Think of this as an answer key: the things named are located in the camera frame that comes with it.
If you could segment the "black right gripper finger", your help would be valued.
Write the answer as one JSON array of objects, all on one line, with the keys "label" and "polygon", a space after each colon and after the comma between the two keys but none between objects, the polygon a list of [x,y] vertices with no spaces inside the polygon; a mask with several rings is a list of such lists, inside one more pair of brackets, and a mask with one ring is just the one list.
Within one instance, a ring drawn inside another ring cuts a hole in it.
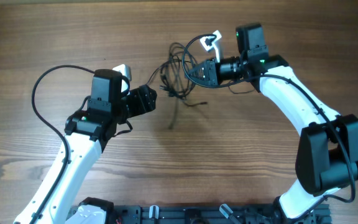
[{"label": "black right gripper finger", "polygon": [[191,77],[191,79],[200,86],[208,86],[209,85],[209,80],[205,79],[204,77]]},{"label": "black right gripper finger", "polygon": [[207,61],[205,60],[195,65],[192,69],[188,71],[188,75],[190,77],[204,77],[206,74],[206,64]]}]

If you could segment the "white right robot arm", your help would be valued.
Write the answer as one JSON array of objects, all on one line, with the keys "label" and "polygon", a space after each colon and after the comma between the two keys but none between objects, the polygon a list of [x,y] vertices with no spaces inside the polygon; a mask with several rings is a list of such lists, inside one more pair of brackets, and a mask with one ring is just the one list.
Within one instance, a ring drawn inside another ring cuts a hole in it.
[{"label": "white right robot arm", "polygon": [[233,223],[324,223],[326,201],[338,190],[354,190],[358,180],[358,118],[341,115],[325,105],[296,77],[288,62],[270,55],[259,23],[236,28],[239,55],[224,58],[221,33],[197,36],[215,57],[191,69],[187,79],[205,88],[224,88],[242,82],[275,103],[289,119],[300,140],[295,161],[296,181],[273,203],[251,205],[236,217],[221,205],[223,216]]}]

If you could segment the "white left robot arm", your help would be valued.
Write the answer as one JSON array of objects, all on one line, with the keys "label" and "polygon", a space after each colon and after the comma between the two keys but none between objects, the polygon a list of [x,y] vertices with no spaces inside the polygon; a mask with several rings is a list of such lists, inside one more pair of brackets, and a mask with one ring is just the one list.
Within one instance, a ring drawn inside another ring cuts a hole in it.
[{"label": "white left robot arm", "polygon": [[75,213],[73,201],[119,124],[151,112],[157,92],[148,85],[132,89],[127,65],[93,72],[91,93],[67,118],[62,145],[41,186],[15,223],[115,223],[114,204],[88,197]]}]

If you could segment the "black USB cable silver plug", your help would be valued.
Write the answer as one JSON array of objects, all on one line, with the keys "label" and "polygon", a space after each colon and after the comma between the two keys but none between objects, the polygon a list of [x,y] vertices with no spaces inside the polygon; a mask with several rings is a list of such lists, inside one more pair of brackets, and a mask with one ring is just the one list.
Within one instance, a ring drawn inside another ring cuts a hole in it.
[{"label": "black USB cable silver plug", "polygon": [[186,100],[195,87],[195,84],[186,77],[184,78],[185,81],[183,81],[180,75],[183,71],[182,56],[184,49],[185,46],[181,43],[174,42],[170,44],[168,59],[160,66],[157,72],[163,83],[161,89],[167,91],[169,97],[175,97],[179,100]]}]

